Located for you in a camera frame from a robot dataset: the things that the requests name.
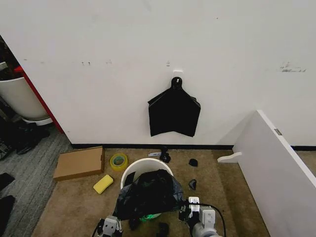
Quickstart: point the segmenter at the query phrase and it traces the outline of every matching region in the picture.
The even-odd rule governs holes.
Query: black cable
[[[97,225],[97,227],[94,229],[94,232],[93,232],[93,234],[92,234],[92,237],[94,237],[95,233],[97,232],[98,226],[99,226],[99,225]]]
[[[189,202],[189,204],[191,204],[191,205],[200,205],[200,206],[210,206],[210,207],[212,207],[213,209],[215,209],[215,210],[219,213],[219,215],[221,216],[221,218],[222,218],[222,222],[223,222],[223,232],[224,232],[224,236],[223,236],[223,237],[226,237],[226,225],[225,225],[225,220],[224,220],[224,217],[223,217],[221,211],[220,211],[217,207],[215,207],[215,206],[213,206],[213,205],[211,205],[211,204],[205,204],[205,203],[191,203],[191,202]]]

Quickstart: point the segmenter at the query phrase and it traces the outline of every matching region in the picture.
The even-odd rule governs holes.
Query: scuff mark
[[[306,69],[294,66],[291,62],[283,62],[280,67],[282,73],[304,73]]]
[[[147,0],[142,0],[144,7],[147,9],[147,11],[152,11],[152,6]]]

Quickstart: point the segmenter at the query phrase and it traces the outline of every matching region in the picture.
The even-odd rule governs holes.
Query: white wall
[[[0,34],[72,143],[233,144],[263,109],[291,145],[315,146],[315,9],[313,0],[2,0]],[[150,137],[147,101],[174,69],[201,103],[196,135]]]

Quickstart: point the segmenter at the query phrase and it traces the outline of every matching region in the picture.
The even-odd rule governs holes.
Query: white panel
[[[73,143],[230,145],[262,108],[291,145],[316,145],[315,9],[312,0],[1,0],[0,34]],[[194,138],[150,137],[147,101],[173,70],[201,103]]]
[[[316,236],[316,178],[262,111],[233,150],[270,235]]]

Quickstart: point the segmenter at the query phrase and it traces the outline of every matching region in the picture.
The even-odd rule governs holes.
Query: tape roll
[[[127,156],[123,153],[114,154],[110,159],[111,168],[114,171],[122,171],[127,168]]]

